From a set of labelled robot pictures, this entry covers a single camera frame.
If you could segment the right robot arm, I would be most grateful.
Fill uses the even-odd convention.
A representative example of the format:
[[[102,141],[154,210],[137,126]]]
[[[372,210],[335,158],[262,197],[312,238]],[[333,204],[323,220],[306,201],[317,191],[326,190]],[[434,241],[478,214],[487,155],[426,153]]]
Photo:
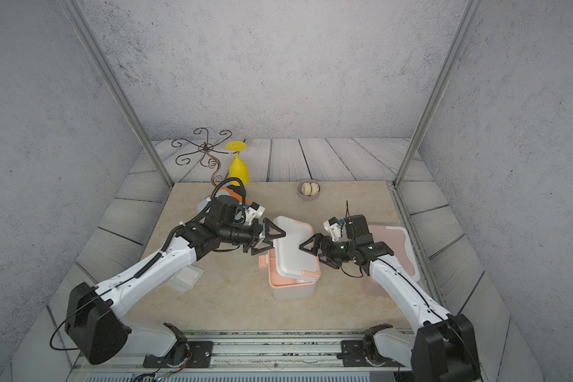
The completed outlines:
[[[388,361],[409,368],[418,381],[476,381],[482,377],[471,321],[453,315],[437,303],[404,270],[393,248],[376,240],[362,215],[345,215],[325,222],[325,234],[315,233],[300,250],[334,269],[352,262],[393,299],[412,334],[389,324],[364,332],[356,355],[381,367]]]

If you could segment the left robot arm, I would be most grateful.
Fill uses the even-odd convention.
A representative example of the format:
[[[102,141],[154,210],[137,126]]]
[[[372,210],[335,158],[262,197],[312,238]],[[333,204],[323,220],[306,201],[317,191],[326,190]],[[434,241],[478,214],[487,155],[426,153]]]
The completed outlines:
[[[103,364],[120,354],[144,354],[159,368],[186,364],[187,337],[175,325],[160,329],[127,325],[122,318],[146,294],[222,244],[253,256],[273,248],[286,232],[248,202],[240,178],[227,178],[198,206],[197,214],[173,227],[162,247],[125,271],[91,286],[81,283],[69,295],[60,324],[89,364]]]

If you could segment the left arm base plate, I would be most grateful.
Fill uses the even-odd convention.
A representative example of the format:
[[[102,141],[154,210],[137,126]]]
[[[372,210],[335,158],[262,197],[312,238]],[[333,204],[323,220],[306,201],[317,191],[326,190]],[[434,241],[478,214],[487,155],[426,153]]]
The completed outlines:
[[[213,354],[214,342],[177,342],[163,357],[146,355],[144,369],[178,369],[187,364],[187,369],[207,369]]]

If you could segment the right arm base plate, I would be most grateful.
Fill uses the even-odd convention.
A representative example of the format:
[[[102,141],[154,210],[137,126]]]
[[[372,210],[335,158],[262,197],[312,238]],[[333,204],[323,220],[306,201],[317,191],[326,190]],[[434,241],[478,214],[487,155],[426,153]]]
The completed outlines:
[[[343,340],[341,352],[337,358],[342,361],[344,367],[377,367],[376,349],[371,341],[367,340]]]

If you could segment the white pink medicine box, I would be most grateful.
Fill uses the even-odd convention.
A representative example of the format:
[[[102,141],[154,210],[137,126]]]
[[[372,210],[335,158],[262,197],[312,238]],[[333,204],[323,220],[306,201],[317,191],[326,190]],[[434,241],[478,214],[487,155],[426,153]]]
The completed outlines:
[[[277,216],[273,223],[286,235],[274,240],[274,248],[259,257],[259,268],[267,269],[274,298],[282,301],[313,296],[322,274],[320,262],[299,248],[313,236],[312,227],[286,216]]]

